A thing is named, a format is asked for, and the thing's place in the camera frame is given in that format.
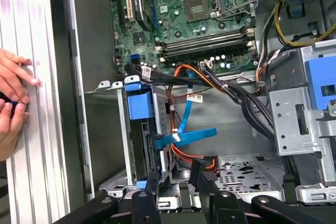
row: blue plastic latch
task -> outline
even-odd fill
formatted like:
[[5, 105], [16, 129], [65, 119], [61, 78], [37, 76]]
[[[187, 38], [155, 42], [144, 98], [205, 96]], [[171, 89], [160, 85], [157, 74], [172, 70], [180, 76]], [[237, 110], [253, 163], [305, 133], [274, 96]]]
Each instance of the blue plastic latch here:
[[145, 189], [147, 185], [147, 180], [141, 180], [136, 182], [137, 189]]
[[131, 95], [127, 97], [130, 120], [154, 117], [152, 93]]
[[325, 110], [336, 101], [336, 56], [308, 60], [306, 72], [310, 99], [314, 109]]
[[215, 128], [186, 133], [174, 133], [156, 140], [156, 148], [162, 149], [169, 144], [175, 144], [177, 147], [182, 147], [215, 135], [217, 135], [217, 130]]
[[131, 84], [126, 84], [124, 89], [126, 92], [132, 92], [132, 91], [140, 91], [149, 89], [150, 87], [147, 84], [144, 84], [142, 82], [135, 82]]

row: chipset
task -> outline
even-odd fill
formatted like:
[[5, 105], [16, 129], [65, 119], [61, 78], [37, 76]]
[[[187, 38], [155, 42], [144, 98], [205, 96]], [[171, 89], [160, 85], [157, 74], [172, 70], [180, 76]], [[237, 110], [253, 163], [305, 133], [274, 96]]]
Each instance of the chipset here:
[[187, 22], [210, 18], [208, 0], [185, 0], [184, 8]]
[[135, 45], [143, 45], [146, 42], [145, 33], [142, 31], [140, 33], [133, 34], [133, 42]]

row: blue connector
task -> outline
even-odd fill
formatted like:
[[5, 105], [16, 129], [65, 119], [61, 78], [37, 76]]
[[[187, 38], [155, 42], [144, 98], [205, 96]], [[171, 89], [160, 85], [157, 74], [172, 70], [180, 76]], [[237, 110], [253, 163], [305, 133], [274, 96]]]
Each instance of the blue connector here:
[[139, 62], [140, 61], [140, 54], [132, 54], [130, 55], [131, 62]]
[[186, 133], [174, 133], [156, 140], [156, 148], [162, 149], [170, 144], [175, 144], [177, 147], [183, 147], [215, 135], [217, 135], [217, 130], [215, 128]]
[[336, 56], [308, 60], [306, 72], [311, 103], [314, 109], [326, 110], [336, 101]]

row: fingernail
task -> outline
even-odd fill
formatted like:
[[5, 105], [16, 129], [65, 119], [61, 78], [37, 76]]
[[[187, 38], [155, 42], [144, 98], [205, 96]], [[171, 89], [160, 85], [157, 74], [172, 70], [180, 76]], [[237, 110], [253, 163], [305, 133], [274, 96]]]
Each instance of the fingernail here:
[[12, 96], [12, 101], [17, 102], [19, 100], [19, 97], [17, 95]]
[[37, 79], [35, 79], [35, 78], [31, 78], [30, 81], [31, 81], [31, 83], [34, 84], [34, 85], [39, 84], [39, 81], [38, 81]]
[[25, 97], [22, 98], [21, 101], [22, 101], [23, 103], [29, 103], [29, 102], [30, 102], [30, 99], [29, 99], [28, 96], [25, 96]]
[[23, 103], [18, 103], [17, 105], [16, 105], [16, 108], [18, 109], [18, 110], [25, 110], [25, 105], [23, 104]]

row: yellow wire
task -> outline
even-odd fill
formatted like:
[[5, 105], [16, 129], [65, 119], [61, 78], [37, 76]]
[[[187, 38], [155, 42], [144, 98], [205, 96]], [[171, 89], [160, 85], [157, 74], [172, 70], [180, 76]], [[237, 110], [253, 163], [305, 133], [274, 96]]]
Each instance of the yellow wire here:
[[280, 22], [279, 22], [279, 12], [281, 9], [282, 3], [278, 3], [276, 5], [276, 11], [274, 12], [274, 22], [275, 22], [275, 26], [277, 28], [278, 34], [279, 36], [283, 39], [283, 41], [293, 47], [306, 47], [306, 46], [311, 46], [313, 45], [315, 42], [319, 42], [325, 38], [327, 38], [329, 35], [331, 35], [335, 30], [336, 30], [336, 25], [333, 25], [325, 34], [323, 34], [322, 36], [320, 36], [319, 38], [316, 38], [315, 40], [311, 41], [311, 42], [292, 42], [290, 40], [288, 40], [284, 34], [282, 33], [281, 27], [280, 27]]
[[211, 87], [213, 87], [214, 89], [217, 89], [217, 90], [219, 90], [220, 92], [223, 92], [223, 90], [222, 89], [219, 89], [218, 87], [216, 87], [211, 81], [209, 81], [208, 80], [208, 78], [205, 76], [205, 75], [203, 75], [201, 72], [199, 72], [197, 69], [195, 69], [195, 68], [193, 68], [193, 67], [191, 67], [191, 66], [189, 66], [189, 65], [185, 65], [185, 64], [183, 64], [183, 65], [181, 65], [182, 67], [185, 67], [185, 68], [188, 68], [188, 69], [190, 69], [190, 70], [193, 70], [196, 74], [198, 74], [206, 83], [208, 83]]

